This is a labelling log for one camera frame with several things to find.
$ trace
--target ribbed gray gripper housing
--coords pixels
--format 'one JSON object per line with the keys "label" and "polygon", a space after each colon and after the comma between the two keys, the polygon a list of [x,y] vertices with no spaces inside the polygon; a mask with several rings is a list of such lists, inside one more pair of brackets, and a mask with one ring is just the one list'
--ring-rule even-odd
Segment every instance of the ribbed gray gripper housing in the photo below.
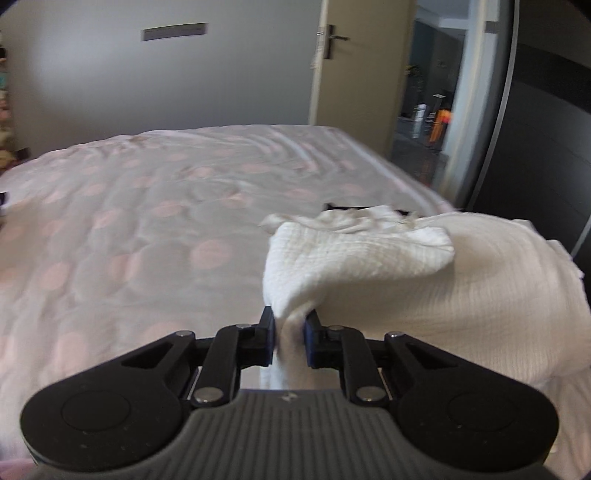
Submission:
{"label": "ribbed gray gripper housing", "polygon": [[135,465],[98,473],[43,465],[27,480],[555,480],[541,465],[498,475],[438,463],[389,413],[340,391],[242,390],[191,413],[178,436]]}

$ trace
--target door handle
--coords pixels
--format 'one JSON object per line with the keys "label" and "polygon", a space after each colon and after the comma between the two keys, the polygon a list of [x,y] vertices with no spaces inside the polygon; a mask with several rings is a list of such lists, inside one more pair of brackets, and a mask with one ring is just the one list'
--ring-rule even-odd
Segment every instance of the door handle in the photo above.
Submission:
{"label": "door handle", "polygon": [[343,37],[341,35],[335,35],[335,26],[328,24],[326,25],[326,42],[324,42],[324,59],[330,60],[332,58],[332,42],[333,40],[351,40],[350,37]]}
{"label": "door handle", "polygon": [[329,40],[351,40],[351,37],[341,37],[340,35],[331,35]]}

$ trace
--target wall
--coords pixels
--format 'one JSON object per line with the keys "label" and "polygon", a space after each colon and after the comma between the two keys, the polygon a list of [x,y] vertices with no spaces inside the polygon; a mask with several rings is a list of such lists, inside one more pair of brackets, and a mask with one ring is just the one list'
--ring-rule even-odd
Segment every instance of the wall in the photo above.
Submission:
{"label": "wall", "polygon": [[[20,147],[304,124],[320,0],[20,0],[0,19]],[[141,30],[208,22],[199,37]]]}
{"label": "wall", "polygon": [[436,30],[429,25],[418,21],[414,23],[409,64],[418,65],[425,79],[429,77],[435,33]]}
{"label": "wall", "polygon": [[425,88],[425,101],[428,105],[435,104],[434,94],[442,93],[442,90],[455,91],[462,59],[462,47],[461,41],[439,30],[435,32],[433,55]]}

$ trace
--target bed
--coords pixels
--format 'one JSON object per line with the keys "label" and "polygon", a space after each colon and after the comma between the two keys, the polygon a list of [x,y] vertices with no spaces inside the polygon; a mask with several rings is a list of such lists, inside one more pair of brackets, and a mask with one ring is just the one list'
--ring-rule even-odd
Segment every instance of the bed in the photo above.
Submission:
{"label": "bed", "polygon": [[[27,456],[19,413],[43,386],[175,330],[207,337],[256,323],[266,215],[316,216],[327,202],[453,210],[346,134],[308,126],[91,142],[14,168],[0,191],[10,195],[0,231],[0,460]],[[256,387],[258,374],[245,371],[242,385]],[[563,382],[579,404],[591,397],[582,377]],[[565,391],[546,386],[559,410],[573,404]],[[551,461],[568,463],[573,442],[591,442],[584,421],[573,421],[576,438],[562,429],[568,445]],[[578,461],[573,471],[590,463]]]}

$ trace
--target white cloth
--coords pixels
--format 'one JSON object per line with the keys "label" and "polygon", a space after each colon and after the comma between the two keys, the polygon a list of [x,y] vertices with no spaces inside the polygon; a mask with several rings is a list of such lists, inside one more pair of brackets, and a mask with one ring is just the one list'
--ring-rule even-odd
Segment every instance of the white cloth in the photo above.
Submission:
{"label": "white cloth", "polygon": [[314,308],[324,325],[375,339],[401,330],[529,384],[591,364],[580,271],[523,222],[458,212],[404,220],[378,207],[264,225],[274,235],[263,289],[278,327],[268,388],[338,386],[305,368],[301,331]]}

